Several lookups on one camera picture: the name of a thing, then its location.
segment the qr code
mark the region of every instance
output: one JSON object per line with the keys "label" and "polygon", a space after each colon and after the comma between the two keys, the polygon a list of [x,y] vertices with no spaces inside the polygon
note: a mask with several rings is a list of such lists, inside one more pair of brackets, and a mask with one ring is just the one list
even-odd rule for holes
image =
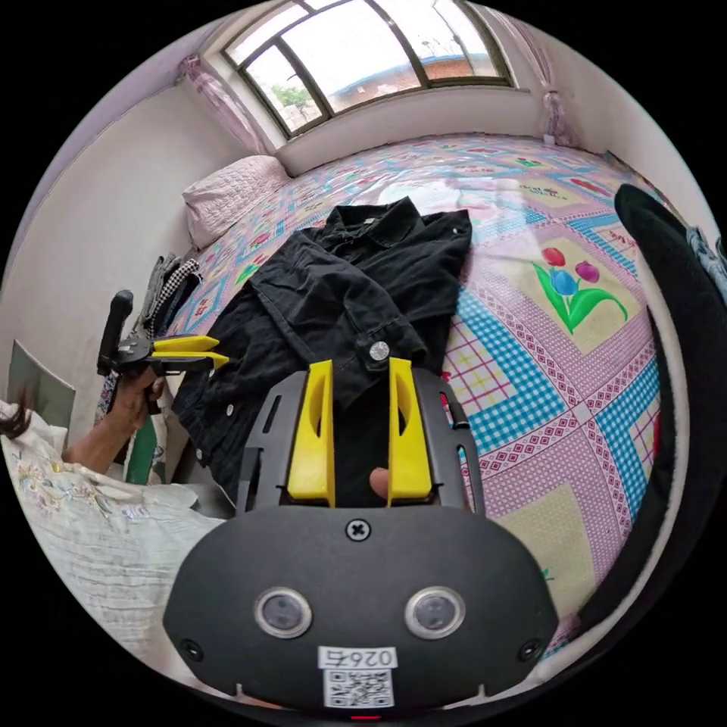
{"label": "qr code", "polygon": [[390,669],[323,671],[327,707],[381,709],[394,706]]}

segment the dark hair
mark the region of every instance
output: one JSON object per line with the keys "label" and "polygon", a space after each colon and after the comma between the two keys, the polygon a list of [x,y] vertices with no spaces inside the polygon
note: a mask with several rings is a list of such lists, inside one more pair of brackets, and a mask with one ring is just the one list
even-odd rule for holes
{"label": "dark hair", "polygon": [[15,413],[12,417],[0,417],[0,435],[4,435],[8,439],[17,439],[25,434],[30,426],[32,406],[27,390],[21,389]]}

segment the colorful bedspread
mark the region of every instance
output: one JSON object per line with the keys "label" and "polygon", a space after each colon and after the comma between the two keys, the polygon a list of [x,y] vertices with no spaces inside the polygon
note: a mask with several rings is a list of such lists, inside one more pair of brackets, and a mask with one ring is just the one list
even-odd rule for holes
{"label": "colorful bedspread", "polygon": [[632,174],[535,140],[450,136],[387,146],[286,186],[200,256],[204,283],[170,333],[206,333],[295,229],[337,204],[408,195],[466,207],[473,253],[445,376],[479,447],[488,515],[531,549],[567,642],[621,550],[653,463],[659,384],[634,265],[613,209]]}

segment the pink tulip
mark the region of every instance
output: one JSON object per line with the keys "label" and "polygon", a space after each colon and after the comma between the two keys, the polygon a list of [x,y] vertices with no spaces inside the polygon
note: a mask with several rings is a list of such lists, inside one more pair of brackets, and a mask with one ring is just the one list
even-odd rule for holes
{"label": "pink tulip", "polygon": [[583,261],[582,263],[578,263],[576,265],[576,272],[586,282],[598,282],[598,279],[601,277],[601,274],[598,272],[598,268],[594,267],[590,263],[587,263],[586,261]]}

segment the window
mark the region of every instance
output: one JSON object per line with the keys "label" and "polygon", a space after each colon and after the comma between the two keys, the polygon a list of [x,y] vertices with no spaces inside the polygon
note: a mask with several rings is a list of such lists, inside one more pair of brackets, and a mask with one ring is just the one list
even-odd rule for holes
{"label": "window", "polygon": [[223,55],[290,138],[378,98],[439,86],[512,86],[460,0],[290,0]]}

